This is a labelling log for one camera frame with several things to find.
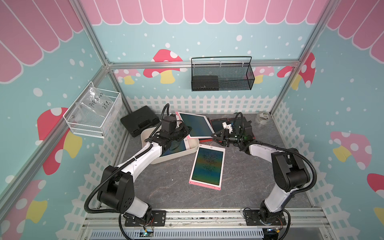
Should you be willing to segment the pink writing tablet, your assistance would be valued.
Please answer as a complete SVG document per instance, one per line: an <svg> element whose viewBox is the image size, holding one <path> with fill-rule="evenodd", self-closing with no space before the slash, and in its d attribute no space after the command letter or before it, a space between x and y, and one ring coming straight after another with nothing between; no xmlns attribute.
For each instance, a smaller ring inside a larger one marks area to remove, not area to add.
<svg viewBox="0 0 384 240"><path fill-rule="evenodd" d="M183 112L177 112L177 116L186 126L192 128L187 136L188 139L211 140L213 138L214 130L206 116Z"/></svg>
<svg viewBox="0 0 384 240"><path fill-rule="evenodd" d="M189 149L190 149L190 144L189 144L189 141L188 141L187 138L185 138L184 140L182 140L180 142L172 141L171 147L168 150L166 150L161 155L161 157L165 157L165 156L168 156L168 155L180 153L180 152L183 152L183 151L186 151L186 150L189 150Z"/></svg>
<svg viewBox="0 0 384 240"><path fill-rule="evenodd" d="M220 191L226 150L215 146L199 145L189 184Z"/></svg>

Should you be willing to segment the red writing tablet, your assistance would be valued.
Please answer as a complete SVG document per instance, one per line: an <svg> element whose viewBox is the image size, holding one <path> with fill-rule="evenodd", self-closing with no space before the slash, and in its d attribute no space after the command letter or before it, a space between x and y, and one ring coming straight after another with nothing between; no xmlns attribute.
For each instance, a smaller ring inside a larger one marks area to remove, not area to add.
<svg viewBox="0 0 384 240"><path fill-rule="evenodd" d="M221 119L213 119L213 120L210 120L211 125L212 125L212 128L213 128L213 130L214 130L214 133L223 130L223 129L224 129L224 127L223 127L223 123L226 123L226 122L228 122L228 121L229 121L228 118L221 118Z"/></svg>
<svg viewBox="0 0 384 240"><path fill-rule="evenodd" d="M213 138L207 138L207 139L199 138L199 141L200 141L200 143L212 142Z"/></svg>

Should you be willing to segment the cream plastic storage box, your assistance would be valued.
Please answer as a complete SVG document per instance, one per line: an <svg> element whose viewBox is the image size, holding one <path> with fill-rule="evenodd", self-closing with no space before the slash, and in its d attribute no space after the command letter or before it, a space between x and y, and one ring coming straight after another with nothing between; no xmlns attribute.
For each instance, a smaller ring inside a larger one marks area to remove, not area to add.
<svg viewBox="0 0 384 240"><path fill-rule="evenodd" d="M198 139L185 138L182 142L173 142L170 149L163 153L160 157L151 162L151 165L159 164L176 158L195 154L200 145Z"/></svg>

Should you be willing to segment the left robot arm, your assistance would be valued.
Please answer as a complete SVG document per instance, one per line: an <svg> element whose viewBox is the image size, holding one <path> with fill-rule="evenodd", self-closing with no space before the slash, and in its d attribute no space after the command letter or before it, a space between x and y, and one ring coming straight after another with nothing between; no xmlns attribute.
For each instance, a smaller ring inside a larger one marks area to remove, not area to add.
<svg viewBox="0 0 384 240"><path fill-rule="evenodd" d="M100 184L85 200L84 210L89 214L118 213L121 217L134 217L142 225L149 224L152 207L135 196L134 182L146 167L174 142L182 142L191 130L174 114L164 117L139 152L117 167L104 169Z"/></svg>

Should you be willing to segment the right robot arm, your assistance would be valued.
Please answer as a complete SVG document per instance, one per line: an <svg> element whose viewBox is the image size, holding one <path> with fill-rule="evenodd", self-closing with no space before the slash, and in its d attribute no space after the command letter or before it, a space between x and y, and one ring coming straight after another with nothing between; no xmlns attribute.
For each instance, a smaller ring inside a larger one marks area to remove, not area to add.
<svg viewBox="0 0 384 240"><path fill-rule="evenodd" d="M316 184L317 172L306 157L295 148L285 149L255 140L251 124L243 118L222 123L222 129L211 137L223 147L234 145L241 152L272 164L275 186L254 217L262 225L282 224L287 203Z"/></svg>

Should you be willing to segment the black box in basket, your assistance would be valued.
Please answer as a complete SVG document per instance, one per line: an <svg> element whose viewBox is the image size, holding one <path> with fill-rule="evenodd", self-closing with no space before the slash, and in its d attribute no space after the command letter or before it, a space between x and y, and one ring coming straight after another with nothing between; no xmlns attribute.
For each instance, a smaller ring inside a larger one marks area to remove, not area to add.
<svg viewBox="0 0 384 240"><path fill-rule="evenodd" d="M192 91L218 91L219 77L218 76L193 76Z"/></svg>

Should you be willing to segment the black case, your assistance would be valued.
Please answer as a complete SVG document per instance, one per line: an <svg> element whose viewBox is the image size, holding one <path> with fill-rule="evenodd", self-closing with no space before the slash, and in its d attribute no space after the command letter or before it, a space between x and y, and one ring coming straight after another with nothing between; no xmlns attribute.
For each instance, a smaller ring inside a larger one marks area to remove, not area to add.
<svg viewBox="0 0 384 240"><path fill-rule="evenodd" d="M159 117L148 106L121 118L121 123L133 138L139 136L145 129L156 126L159 122Z"/></svg>

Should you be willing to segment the clear tape roll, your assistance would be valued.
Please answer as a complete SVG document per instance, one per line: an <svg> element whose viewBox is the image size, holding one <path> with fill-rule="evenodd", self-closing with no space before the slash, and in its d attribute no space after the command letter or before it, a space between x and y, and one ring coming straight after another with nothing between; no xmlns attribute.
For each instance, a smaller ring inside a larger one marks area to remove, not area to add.
<svg viewBox="0 0 384 240"><path fill-rule="evenodd" d="M268 112L258 112L256 115L256 121L260 125L266 125L271 120L271 115Z"/></svg>

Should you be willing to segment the clear plastic bag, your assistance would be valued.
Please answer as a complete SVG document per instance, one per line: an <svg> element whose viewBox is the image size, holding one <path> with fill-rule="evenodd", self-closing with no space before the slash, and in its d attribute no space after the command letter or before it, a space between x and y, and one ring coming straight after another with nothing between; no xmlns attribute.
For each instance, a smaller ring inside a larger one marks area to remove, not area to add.
<svg viewBox="0 0 384 240"><path fill-rule="evenodd" d="M82 114L93 114L98 118L104 119L108 115L113 103L102 91L90 86L75 105Z"/></svg>

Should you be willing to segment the black mesh wall basket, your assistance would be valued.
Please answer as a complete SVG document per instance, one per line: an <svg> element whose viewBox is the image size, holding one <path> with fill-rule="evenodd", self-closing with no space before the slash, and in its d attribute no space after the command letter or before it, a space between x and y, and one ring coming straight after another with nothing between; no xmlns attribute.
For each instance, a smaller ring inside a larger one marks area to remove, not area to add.
<svg viewBox="0 0 384 240"><path fill-rule="evenodd" d="M256 79L251 61L246 56L191 58L191 81L193 76L218 76L218 91L251 90Z"/></svg>

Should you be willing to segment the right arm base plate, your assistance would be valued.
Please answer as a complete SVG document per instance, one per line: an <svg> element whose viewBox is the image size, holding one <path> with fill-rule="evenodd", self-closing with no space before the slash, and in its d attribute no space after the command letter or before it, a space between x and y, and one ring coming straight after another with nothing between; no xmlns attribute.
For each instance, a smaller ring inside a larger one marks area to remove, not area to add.
<svg viewBox="0 0 384 240"><path fill-rule="evenodd" d="M287 224L283 211L270 213L265 209L243 209L247 226L285 226Z"/></svg>

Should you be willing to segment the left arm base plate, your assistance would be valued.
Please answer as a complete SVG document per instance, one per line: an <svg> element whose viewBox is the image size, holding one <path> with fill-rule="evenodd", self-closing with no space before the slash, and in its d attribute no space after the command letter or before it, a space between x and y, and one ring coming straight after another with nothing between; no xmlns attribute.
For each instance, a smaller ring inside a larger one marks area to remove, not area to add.
<svg viewBox="0 0 384 240"><path fill-rule="evenodd" d="M166 215L166 211L151 210L142 218L130 214L124 214L123 217L125 218L125 227L164 227Z"/></svg>

